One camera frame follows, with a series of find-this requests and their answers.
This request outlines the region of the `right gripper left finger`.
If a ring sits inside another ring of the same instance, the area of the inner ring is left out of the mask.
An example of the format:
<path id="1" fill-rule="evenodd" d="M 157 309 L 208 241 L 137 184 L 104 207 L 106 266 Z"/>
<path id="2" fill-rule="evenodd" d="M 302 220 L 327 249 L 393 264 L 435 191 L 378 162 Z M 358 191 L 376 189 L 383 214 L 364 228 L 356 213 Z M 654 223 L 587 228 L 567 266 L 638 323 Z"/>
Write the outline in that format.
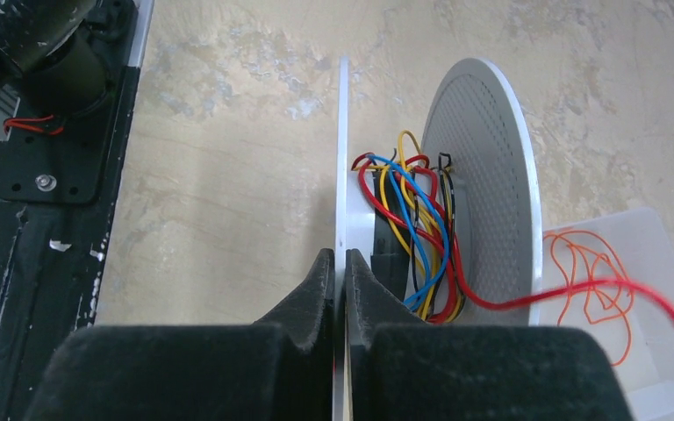
<path id="1" fill-rule="evenodd" d="M 104 325 L 54 353 L 29 420 L 328 420 L 334 253 L 249 325 Z"/>

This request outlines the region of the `grey plastic cable spool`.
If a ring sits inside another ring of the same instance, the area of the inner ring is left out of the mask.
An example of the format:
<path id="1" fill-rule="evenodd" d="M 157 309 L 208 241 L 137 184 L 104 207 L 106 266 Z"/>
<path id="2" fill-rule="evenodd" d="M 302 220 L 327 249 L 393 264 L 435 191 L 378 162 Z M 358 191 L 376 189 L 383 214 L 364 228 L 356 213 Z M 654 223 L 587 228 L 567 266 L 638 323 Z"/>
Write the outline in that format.
<path id="1" fill-rule="evenodd" d="M 333 418 L 350 416 L 345 311 L 348 251 L 369 257 L 375 212 L 362 198 L 348 157 L 349 61 L 339 78 L 335 197 L 335 369 Z M 534 153 L 520 104 L 492 62 L 456 63 L 437 89 L 422 147 L 448 153 L 462 185 L 462 257 L 472 289 L 491 302 L 530 294 L 541 285 L 541 197 Z"/>

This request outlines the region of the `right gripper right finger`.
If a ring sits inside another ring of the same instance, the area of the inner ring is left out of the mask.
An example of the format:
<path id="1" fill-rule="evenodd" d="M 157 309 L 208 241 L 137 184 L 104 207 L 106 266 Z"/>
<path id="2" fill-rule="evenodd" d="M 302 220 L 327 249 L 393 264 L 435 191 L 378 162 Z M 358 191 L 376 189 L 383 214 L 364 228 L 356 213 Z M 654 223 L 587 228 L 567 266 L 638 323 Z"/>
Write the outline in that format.
<path id="1" fill-rule="evenodd" d="M 571 328 L 429 325 L 346 253 L 355 420 L 629 420 L 604 351 Z"/>

